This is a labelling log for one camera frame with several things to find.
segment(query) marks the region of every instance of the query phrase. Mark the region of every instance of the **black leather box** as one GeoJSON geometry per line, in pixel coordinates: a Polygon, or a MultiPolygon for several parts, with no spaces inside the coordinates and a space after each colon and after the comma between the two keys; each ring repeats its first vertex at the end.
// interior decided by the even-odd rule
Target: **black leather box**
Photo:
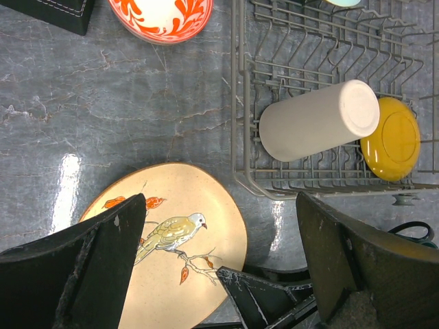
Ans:
{"type": "Polygon", "coordinates": [[[87,32],[94,3],[95,0],[0,0],[0,5],[81,36],[87,32]]]}

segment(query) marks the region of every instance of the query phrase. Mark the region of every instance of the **beige cup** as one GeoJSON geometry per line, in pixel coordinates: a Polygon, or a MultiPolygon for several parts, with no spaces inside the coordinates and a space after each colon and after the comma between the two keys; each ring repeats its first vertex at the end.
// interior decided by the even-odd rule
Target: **beige cup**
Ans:
{"type": "Polygon", "coordinates": [[[350,80],[268,106],[259,136],[273,158],[289,162],[369,136],[378,121],[373,90],[350,80]]]}

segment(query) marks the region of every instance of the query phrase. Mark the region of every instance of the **gray wire basket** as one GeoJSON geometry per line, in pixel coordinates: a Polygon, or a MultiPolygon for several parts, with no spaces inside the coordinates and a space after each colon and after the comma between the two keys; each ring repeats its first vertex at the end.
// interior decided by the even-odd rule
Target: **gray wire basket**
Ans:
{"type": "Polygon", "coordinates": [[[236,181],[273,200],[306,191],[316,196],[393,194],[399,195],[396,204],[410,204],[414,193],[439,188],[424,184],[438,172],[433,68],[439,32],[395,18],[402,6],[390,3],[390,14],[379,14],[320,1],[233,0],[231,163],[236,181]],[[255,45],[246,42],[249,33],[255,45]],[[260,143],[259,117],[268,105],[351,79],[365,81],[378,97],[405,102],[418,120],[420,160],[400,182],[375,176],[358,142],[294,162],[271,158],[260,143]]]}

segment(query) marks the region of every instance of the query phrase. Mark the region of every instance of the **gray marble countertop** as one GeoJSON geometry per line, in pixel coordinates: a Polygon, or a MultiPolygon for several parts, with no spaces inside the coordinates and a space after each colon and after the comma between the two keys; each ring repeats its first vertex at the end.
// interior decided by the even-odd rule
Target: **gray marble countertop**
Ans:
{"type": "MultiPolygon", "coordinates": [[[[134,37],[104,0],[85,37],[3,6],[0,17],[0,251],[77,223],[123,176],[176,161],[208,171],[235,198],[249,263],[305,266],[294,202],[256,198],[232,179],[229,1],[172,47],[134,37]]],[[[327,201],[379,228],[417,219],[437,230],[437,196],[400,208],[391,196],[327,201]]],[[[207,321],[236,319],[226,301],[207,321]]]]}

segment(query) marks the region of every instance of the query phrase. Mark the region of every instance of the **painted bird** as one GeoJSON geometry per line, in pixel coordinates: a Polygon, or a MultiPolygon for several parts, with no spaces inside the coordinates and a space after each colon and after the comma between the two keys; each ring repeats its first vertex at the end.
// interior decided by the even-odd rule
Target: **painted bird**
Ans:
{"type": "Polygon", "coordinates": [[[203,214],[195,213],[189,217],[172,217],[159,224],[144,240],[137,251],[134,265],[155,249],[175,250],[193,238],[198,230],[207,229],[203,214]]]}

